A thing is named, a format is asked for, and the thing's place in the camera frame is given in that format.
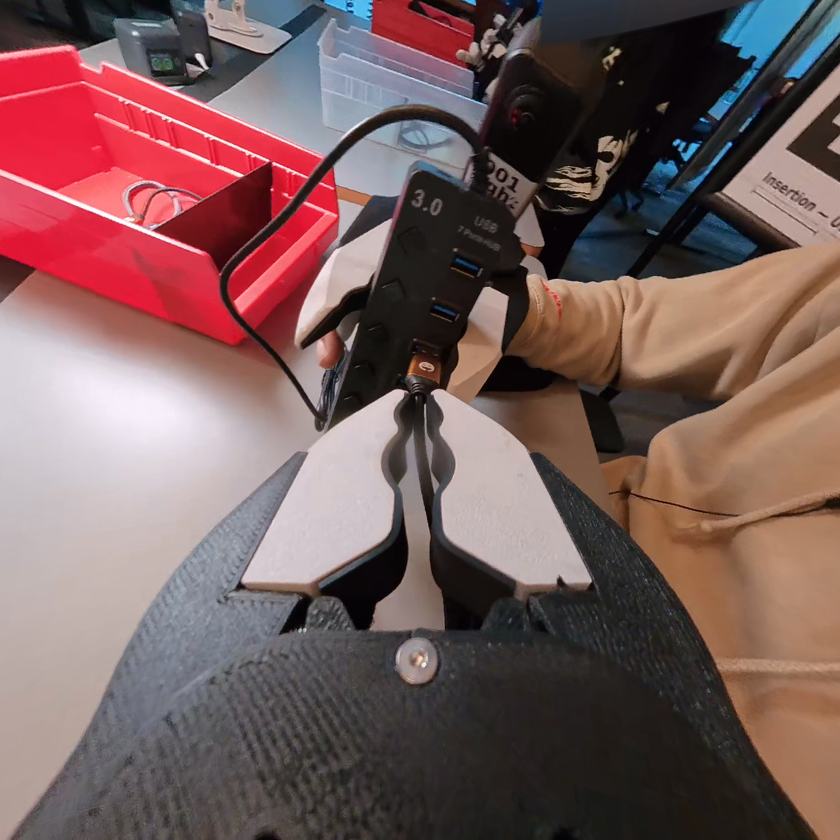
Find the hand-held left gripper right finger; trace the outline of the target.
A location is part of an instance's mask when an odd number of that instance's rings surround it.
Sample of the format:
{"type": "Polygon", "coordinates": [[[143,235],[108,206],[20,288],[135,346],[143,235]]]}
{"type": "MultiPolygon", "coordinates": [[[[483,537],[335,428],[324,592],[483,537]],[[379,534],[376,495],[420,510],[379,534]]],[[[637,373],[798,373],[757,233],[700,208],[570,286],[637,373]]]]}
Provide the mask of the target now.
{"type": "Polygon", "coordinates": [[[531,454],[506,428],[444,391],[427,399],[430,564],[450,601],[497,601],[592,587],[531,454]]]}

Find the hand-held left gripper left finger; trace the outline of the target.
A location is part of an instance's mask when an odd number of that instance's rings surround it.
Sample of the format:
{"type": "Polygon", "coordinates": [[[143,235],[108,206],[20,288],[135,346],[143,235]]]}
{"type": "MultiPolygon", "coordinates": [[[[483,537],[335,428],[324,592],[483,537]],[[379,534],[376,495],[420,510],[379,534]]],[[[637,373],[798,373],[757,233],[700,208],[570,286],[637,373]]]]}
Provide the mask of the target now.
{"type": "Polygon", "coordinates": [[[304,454],[241,578],[256,592],[319,594],[403,524],[409,395],[395,389],[342,420],[304,454]]]}

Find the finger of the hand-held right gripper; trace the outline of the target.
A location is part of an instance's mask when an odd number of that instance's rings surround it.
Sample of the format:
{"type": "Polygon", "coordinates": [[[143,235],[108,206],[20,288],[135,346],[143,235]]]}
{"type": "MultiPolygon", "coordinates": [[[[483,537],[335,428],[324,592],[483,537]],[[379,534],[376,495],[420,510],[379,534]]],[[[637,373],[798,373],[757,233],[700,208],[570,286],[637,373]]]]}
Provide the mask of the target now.
{"type": "Polygon", "coordinates": [[[503,290],[499,281],[486,286],[472,308],[467,328],[457,344],[457,361],[453,369],[453,396],[464,403],[483,392],[525,393],[548,387],[546,371],[528,367],[519,358],[503,361],[507,346],[507,326],[515,327],[520,311],[517,294],[524,291],[522,281],[515,277],[512,291],[503,290]]]}
{"type": "Polygon", "coordinates": [[[392,220],[388,218],[331,253],[299,312],[296,346],[300,350],[330,332],[340,332],[345,319],[357,318],[356,313],[369,297],[391,227],[392,220]]]}

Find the person's right forearm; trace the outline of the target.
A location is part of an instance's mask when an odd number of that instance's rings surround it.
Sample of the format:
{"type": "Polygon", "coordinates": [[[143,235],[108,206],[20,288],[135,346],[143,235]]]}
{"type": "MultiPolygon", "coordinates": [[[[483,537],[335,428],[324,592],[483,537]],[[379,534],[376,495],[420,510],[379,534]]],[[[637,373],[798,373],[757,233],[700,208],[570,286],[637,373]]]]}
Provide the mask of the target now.
{"type": "Polygon", "coordinates": [[[838,362],[839,245],[667,279],[528,277],[507,355],[622,391],[727,400],[827,338],[838,362]]]}

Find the black printed garment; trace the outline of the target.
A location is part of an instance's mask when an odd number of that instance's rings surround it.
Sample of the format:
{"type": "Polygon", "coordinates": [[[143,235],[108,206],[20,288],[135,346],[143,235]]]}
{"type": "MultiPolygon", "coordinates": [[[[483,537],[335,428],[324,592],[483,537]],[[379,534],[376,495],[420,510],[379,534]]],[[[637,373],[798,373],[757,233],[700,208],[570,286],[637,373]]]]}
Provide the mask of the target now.
{"type": "Polygon", "coordinates": [[[647,54],[624,45],[610,59],[602,99],[534,200],[545,213],[587,214],[638,183],[756,60],[724,42],[677,38],[647,54]]]}

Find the black bin divider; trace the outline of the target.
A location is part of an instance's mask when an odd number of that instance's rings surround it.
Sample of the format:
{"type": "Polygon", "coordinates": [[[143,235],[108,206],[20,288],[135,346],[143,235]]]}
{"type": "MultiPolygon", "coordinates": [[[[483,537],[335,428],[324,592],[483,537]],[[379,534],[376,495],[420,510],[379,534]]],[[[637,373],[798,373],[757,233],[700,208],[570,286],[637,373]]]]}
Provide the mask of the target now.
{"type": "Polygon", "coordinates": [[[270,222],[271,163],[239,177],[156,229],[209,255],[220,270],[270,222]]]}

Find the small red bin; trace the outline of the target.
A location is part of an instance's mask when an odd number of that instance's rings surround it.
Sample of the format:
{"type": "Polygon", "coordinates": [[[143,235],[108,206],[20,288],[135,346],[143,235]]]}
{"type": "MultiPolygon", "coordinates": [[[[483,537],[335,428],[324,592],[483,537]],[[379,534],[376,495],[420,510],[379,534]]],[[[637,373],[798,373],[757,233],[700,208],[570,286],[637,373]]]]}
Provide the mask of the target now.
{"type": "Polygon", "coordinates": [[[371,30],[402,46],[460,65],[460,50],[474,42],[474,25],[419,1],[373,1],[371,30]]]}

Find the clear plastic bin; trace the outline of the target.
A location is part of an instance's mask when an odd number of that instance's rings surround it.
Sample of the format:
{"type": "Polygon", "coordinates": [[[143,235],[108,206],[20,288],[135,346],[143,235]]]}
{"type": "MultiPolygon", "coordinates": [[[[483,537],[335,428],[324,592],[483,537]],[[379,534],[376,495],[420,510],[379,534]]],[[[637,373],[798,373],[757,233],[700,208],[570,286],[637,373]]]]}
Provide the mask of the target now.
{"type": "Polygon", "coordinates": [[[318,39],[318,63],[322,122],[333,130],[405,104],[451,112],[475,129],[487,112],[471,97],[471,71],[334,20],[318,39]]]}

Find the black sign stand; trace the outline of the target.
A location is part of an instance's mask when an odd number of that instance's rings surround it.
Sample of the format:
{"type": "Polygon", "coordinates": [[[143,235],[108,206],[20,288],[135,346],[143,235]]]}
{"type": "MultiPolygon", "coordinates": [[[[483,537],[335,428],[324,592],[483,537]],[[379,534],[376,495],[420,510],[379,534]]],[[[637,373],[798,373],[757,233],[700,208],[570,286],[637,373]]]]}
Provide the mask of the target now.
{"type": "Polygon", "coordinates": [[[679,245],[708,215],[726,223],[752,242],[761,253],[773,253],[798,248],[792,241],[774,232],[767,224],[743,210],[722,194],[722,189],[740,172],[764,142],[781,127],[810,92],[824,81],[832,69],[839,69],[839,39],[836,38],[819,60],[778,100],[763,118],[753,120],[735,143],[689,196],[683,206],[669,219],[657,236],[627,270],[639,277],[659,251],[666,245],[679,245]]]}

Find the person's beige hoodie torso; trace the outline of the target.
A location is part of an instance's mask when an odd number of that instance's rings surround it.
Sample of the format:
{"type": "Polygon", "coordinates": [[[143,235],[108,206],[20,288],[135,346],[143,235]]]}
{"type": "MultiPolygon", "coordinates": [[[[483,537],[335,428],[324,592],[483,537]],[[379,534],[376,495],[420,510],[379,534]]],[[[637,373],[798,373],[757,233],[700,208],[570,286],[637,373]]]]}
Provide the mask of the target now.
{"type": "Polygon", "coordinates": [[[602,467],[819,838],[838,838],[838,421],[838,363],[786,365],[602,467]]]}

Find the white sign board with tag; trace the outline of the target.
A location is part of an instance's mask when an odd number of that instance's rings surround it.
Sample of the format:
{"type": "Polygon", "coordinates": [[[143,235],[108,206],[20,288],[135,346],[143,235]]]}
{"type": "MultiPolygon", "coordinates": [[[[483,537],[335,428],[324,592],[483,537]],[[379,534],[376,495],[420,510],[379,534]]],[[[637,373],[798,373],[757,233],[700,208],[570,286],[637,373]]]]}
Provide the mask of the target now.
{"type": "Polygon", "coordinates": [[[794,246],[838,241],[838,68],[815,86],[722,194],[794,246]]]}

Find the large red bin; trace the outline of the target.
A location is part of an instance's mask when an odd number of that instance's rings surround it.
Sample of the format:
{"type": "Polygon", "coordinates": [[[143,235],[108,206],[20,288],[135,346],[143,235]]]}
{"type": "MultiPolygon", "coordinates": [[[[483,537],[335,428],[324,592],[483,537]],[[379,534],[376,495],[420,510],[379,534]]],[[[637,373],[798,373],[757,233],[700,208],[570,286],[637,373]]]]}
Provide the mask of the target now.
{"type": "Polygon", "coordinates": [[[272,217],[322,156],[70,46],[2,54],[2,255],[236,345],[206,253],[156,229],[265,163],[272,217]]]}

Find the grey charger device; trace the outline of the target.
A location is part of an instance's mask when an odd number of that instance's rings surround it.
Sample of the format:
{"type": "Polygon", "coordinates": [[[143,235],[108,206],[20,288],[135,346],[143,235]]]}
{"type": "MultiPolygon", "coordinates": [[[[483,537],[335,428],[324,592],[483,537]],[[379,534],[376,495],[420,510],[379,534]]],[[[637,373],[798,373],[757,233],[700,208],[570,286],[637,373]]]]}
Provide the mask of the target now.
{"type": "Polygon", "coordinates": [[[166,20],[117,18],[114,31],[126,68],[167,87],[189,85],[214,64],[204,15],[183,3],[166,20]]]}

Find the white bracket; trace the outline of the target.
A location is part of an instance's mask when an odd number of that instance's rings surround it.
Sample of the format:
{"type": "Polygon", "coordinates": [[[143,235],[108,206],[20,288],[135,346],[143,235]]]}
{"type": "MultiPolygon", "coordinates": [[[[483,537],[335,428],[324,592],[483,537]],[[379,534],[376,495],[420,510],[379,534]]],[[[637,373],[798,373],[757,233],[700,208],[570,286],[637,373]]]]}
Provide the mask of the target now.
{"type": "Polygon", "coordinates": [[[282,28],[247,17],[245,1],[205,1],[203,15],[211,39],[259,56],[276,53],[293,38],[282,28]]]}

